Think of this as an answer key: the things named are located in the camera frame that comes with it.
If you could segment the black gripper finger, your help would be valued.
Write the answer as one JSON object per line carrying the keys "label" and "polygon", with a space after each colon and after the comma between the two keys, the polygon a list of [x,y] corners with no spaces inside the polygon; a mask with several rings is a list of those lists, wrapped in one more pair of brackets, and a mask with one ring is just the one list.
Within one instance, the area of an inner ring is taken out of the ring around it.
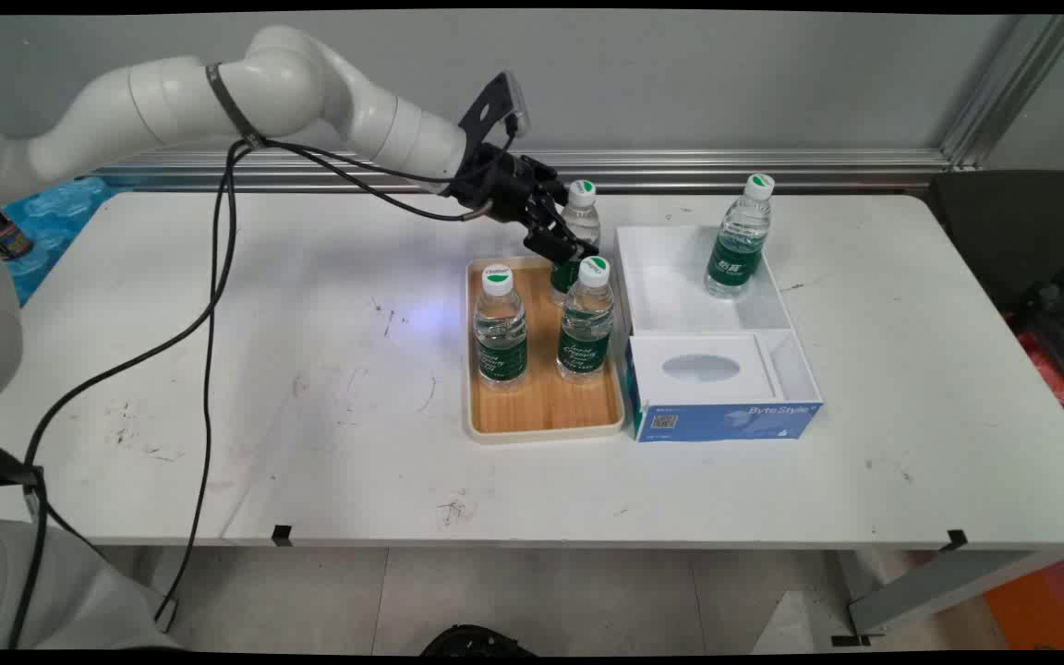
{"label": "black gripper finger", "polygon": [[578,238],[587,242],[587,257],[597,256],[599,248],[597,240],[592,239],[594,228],[591,220],[567,206],[567,188],[565,185],[543,185],[541,186],[541,220],[549,222],[553,218],[561,218],[569,226],[570,230]]}
{"label": "black gripper finger", "polygon": [[587,257],[587,242],[578,238],[561,218],[532,220],[523,223],[527,233],[523,246],[554,265]]}

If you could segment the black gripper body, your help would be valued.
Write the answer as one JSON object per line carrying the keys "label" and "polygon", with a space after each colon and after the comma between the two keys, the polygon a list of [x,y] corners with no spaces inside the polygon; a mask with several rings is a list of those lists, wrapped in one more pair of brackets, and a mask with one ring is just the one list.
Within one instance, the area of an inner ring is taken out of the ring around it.
{"label": "black gripper body", "polygon": [[489,203],[487,216],[495,222],[550,225],[558,207],[566,205],[567,185],[549,165],[484,142],[465,157],[444,195],[464,207]]}

